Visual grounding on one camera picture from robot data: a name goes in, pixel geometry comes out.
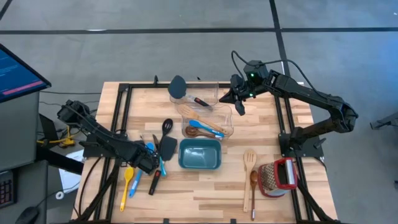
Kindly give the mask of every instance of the concrete floor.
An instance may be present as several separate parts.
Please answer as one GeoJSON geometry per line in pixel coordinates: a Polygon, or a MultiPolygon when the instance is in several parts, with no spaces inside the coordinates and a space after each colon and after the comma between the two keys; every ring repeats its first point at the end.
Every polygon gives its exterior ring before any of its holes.
{"type": "MultiPolygon", "coordinates": [[[[288,27],[397,27],[396,1],[276,0],[288,27]]],[[[273,27],[269,1],[260,0],[13,0],[0,30],[273,27]]],[[[398,111],[398,32],[283,33],[287,57],[314,86],[342,96],[359,114],[355,130],[330,133],[323,148],[339,219],[397,223],[397,130],[369,122],[398,111]]],[[[230,51],[247,60],[279,59],[273,32],[224,34],[0,35],[0,42],[48,78],[51,91],[101,91],[105,81],[229,80],[230,51]]],[[[280,71],[279,65],[273,69],[280,71]]],[[[292,76],[303,81],[290,67],[292,76]]],[[[40,94],[40,100],[98,100],[99,95],[40,94]]],[[[40,112],[56,121],[56,106],[40,112]]],[[[327,112],[312,108],[315,121],[327,112]]],[[[49,192],[60,188],[51,168],[49,192]]],[[[48,222],[65,222],[75,194],[49,200],[48,222]]]]}

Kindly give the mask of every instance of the monitor screen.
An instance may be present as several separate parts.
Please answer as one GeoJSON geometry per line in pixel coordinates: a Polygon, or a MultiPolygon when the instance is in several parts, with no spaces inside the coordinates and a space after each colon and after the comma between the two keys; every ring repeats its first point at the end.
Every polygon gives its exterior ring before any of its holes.
{"type": "Polygon", "coordinates": [[[0,44],[0,103],[50,86],[49,81],[0,44]]]}

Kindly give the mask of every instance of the teal bowl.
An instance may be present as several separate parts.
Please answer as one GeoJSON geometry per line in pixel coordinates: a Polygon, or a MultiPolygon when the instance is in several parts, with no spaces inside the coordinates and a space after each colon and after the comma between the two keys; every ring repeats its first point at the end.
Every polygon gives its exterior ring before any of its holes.
{"type": "Polygon", "coordinates": [[[178,163],[186,169],[215,170],[221,165],[221,144],[213,139],[184,139],[178,163]]]}

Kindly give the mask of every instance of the yellow spoon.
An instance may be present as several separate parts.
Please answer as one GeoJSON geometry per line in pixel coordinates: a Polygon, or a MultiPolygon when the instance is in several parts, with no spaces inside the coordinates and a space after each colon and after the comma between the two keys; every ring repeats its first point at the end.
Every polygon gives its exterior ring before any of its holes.
{"type": "Polygon", "coordinates": [[[124,205],[126,204],[127,188],[129,187],[130,180],[134,175],[134,169],[129,167],[124,171],[124,179],[126,180],[126,186],[124,187],[124,193],[122,198],[122,203],[120,204],[120,212],[124,211],[124,205]]]}

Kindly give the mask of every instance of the wooden tabletop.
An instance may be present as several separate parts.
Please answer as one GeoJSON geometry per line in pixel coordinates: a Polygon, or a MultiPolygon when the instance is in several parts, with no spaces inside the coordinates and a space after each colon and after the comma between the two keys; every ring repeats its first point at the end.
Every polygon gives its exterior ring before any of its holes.
{"type": "MultiPolygon", "coordinates": [[[[106,128],[111,127],[113,111],[116,104],[118,82],[104,83],[96,115],[97,122],[106,128]]],[[[219,89],[219,96],[228,89],[219,89]]],[[[284,101],[280,101],[284,114],[285,127],[289,131],[284,101]]],[[[299,100],[290,99],[296,126],[308,126],[313,123],[310,107],[299,100]]],[[[238,223],[251,223],[251,212],[243,212],[243,195],[245,171],[243,153],[246,149],[257,152],[254,167],[273,162],[281,158],[277,135],[280,133],[274,97],[261,94],[256,99],[244,103],[246,115],[240,116],[233,111],[234,133],[222,144],[222,164],[216,171],[186,170],[178,164],[178,147],[171,161],[165,164],[167,177],[161,177],[153,196],[148,194],[152,177],[143,174],[133,198],[127,198],[126,208],[120,212],[121,197],[124,190],[124,171],[121,167],[118,187],[114,200],[112,222],[114,223],[162,223],[169,218],[171,223],[229,223],[232,218],[238,223]]],[[[123,106],[119,114],[120,127],[123,106]]],[[[181,130],[182,117],[170,102],[166,88],[133,89],[127,134],[137,140],[140,135],[161,137],[161,126],[166,118],[172,118],[174,127],[169,134],[180,142],[184,137],[181,130]]],[[[82,181],[76,197],[78,207],[83,180],[96,158],[85,162],[82,181]]],[[[327,215],[337,218],[325,168],[312,158],[303,158],[308,188],[314,199],[327,215]]],[[[83,194],[82,210],[92,201],[98,192],[103,159],[94,168],[83,194]]],[[[297,190],[303,218],[306,218],[302,196],[297,190]]],[[[104,218],[108,194],[103,201],[101,218],[104,218]]],[[[256,188],[256,219],[253,223],[295,223],[292,197],[290,193],[281,198],[267,198],[256,188]]]]}

